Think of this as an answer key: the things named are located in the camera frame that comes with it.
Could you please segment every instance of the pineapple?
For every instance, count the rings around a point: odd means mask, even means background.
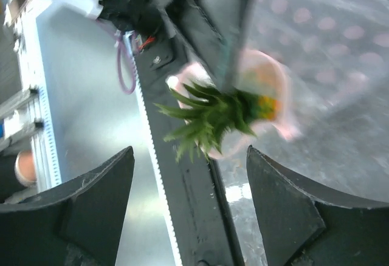
[[[187,121],[187,125],[168,134],[164,140],[181,140],[177,150],[177,162],[185,151],[189,151],[193,161],[195,144],[198,154],[202,148],[205,156],[212,148],[221,153],[223,136],[237,129],[243,134],[255,135],[250,128],[253,121],[273,120],[277,113],[277,102],[267,96],[255,95],[235,89],[231,93],[220,93],[213,86],[192,83],[184,84],[185,89],[195,99],[185,97],[175,90],[171,93],[177,101],[188,108],[169,107],[157,104],[160,112]]]

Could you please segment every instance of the red wire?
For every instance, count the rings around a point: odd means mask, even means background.
[[[154,40],[156,40],[155,37],[149,37],[140,47],[139,47],[139,50],[142,50],[145,48],[145,46],[147,46],[148,44],[152,43]]]

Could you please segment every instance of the metal floor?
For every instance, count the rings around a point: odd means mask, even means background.
[[[174,265],[136,96],[117,79],[114,40],[56,4],[37,25],[62,181],[131,145],[136,164],[116,265]]]

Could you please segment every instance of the transparent plastic sheet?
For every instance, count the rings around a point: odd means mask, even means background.
[[[248,145],[331,188],[389,201],[388,10],[389,0],[255,0],[245,49],[281,64],[290,82],[286,119],[299,134],[285,138],[277,126],[262,126],[218,160],[247,265],[267,265]],[[207,78],[195,69],[196,80]],[[224,148],[240,137],[227,136]]]

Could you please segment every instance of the reflective surface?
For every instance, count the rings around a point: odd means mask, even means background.
[[[331,188],[389,201],[389,0],[256,0],[247,46],[282,62],[303,136],[251,144]],[[267,265],[246,149],[219,162],[247,265]]]
[[[114,41],[55,4],[38,30],[63,181],[131,145],[136,164],[116,265],[174,265],[136,96],[120,90]]]

